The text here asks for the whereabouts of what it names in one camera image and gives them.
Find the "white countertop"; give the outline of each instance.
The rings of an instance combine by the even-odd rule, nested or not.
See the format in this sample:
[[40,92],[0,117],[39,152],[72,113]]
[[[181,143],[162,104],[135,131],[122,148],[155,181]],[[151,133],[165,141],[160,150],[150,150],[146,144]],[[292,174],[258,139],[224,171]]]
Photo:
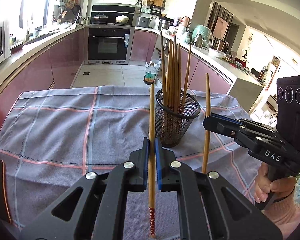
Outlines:
[[41,41],[36,41],[31,44],[24,45],[22,50],[11,55],[9,58],[0,63],[0,85],[8,78],[11,73],[13,73],[20,65],[31,58],[34,54],[46,48],[55,41],[63,38],[64,36],[76,32],[77,30],[81,30],[82,28],[84,28],[84,26],[79,26],[74,29],[68,28],[65,30],[60,30],[58,33],[44,38]]
[[[155,30],[152,28],[143,28],[143,27],[136,27],[136,30],[141,30],[141,31],[149,31],[149,32],[153,32],[153,33],[157,33],[160,34],[159,30]],[[163,34],[163,37],[169,40],[174,40],[174,36],[171,35],[167,35],[167,34]],[[181,46],[187,50],[189,50],[190,45],[186,44],[186,43],[180,43]],[[230,65],[229,63],[227,63],[226,61],[213,57],[209,51],[205,50],[205,49],[199,49],[196,47],[192,47],[191,48],[191,52],[193,54],[195,54],[196,56],[198,56],[199,58],[207,61],[208,63],[210,63],[212,66],[214,66],[217,70],[219,70],[220,72],[222,72],[226,77],[228,77],[229,79],[232,80],[232,82],[235,82],[235,80],[237,78],[251,82],[253,84],[256,84],[258,86],[262,86],[257,80],[255,80],[252,76],[243,73],[241,70],[233,67],[232,65]]]

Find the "camera lens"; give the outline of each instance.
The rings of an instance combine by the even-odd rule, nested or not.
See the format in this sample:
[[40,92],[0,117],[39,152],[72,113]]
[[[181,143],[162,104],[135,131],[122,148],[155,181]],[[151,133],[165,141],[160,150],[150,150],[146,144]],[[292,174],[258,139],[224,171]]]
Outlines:
[[283,89],[282,88],[278,89],[278,97],[280,100],[283,98]]
[[300,104],[300,88],[298,88],[296,91],[296,101],[298,104]]
[[291,104],[293,100],[293,91],[292,87],[287,87],[285,91],[286,101],[287,103]]

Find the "person's arm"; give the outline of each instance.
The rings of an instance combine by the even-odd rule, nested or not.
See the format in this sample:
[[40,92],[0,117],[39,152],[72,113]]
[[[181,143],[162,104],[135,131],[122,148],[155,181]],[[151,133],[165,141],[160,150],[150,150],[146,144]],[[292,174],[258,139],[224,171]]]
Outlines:
[[278,179],[271,182],[267,178],[268,165],[262,163],[255,179],[255,200],[260,203],[266,201],[270,191],[277,193],[277,198],[284,198],[275,202],[270,209],[264,211],[266,215],[281,230],[283,239],[286,239],[300,223],[300,207],[293,201],[295,177]]

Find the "fingernail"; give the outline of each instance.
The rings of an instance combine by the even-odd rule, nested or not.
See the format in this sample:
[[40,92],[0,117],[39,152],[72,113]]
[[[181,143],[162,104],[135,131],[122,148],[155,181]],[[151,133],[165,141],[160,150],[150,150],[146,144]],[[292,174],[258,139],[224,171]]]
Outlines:
[[264,187],[264,192],[266,192],[267,194],[270,193],[270,187]]
[[277,184],[277,183],[274,183],[274,182],[271,182],[271,184],[270,184],[270,189],[271,189],[271,190],[277,190],[277,189],[278,189],[278,184]]
[[266,195],[266,194],[261,194],[261,195],[260,195],[260,200],[261,200],[262,202],[266,201],[266,200],[267,200],[267,195]]

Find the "finger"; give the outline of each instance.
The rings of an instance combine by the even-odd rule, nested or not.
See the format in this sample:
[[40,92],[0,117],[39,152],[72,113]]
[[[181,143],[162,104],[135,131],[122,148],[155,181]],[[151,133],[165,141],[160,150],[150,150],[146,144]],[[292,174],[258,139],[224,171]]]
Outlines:
[[255,186],[255,194],[262,202],[266,201],[266,199],[268,198],[268,194],[261,190],[258,184],[256,184]]
[[257,196],[256,193],[253,195],[253,197],[254,197],[254,200],[255,200],[257,203],[260,203],[260,199],[258,198],[258,196]]
[[266,176],[267,174],[268,174],[268,164],[261,163],[259,170],[258,170],[258,175]]
[[266,176],[258,175],[256,177],[256,184],[260,187],[260,189],[265,193],[270,193],[270,183],[271,181]]
[[294,186],[296,184],[295,177],[288,177],[283,179],[277,179],[270,184],[270,189],[273,192],[287,192],[288,195],[292,192]]

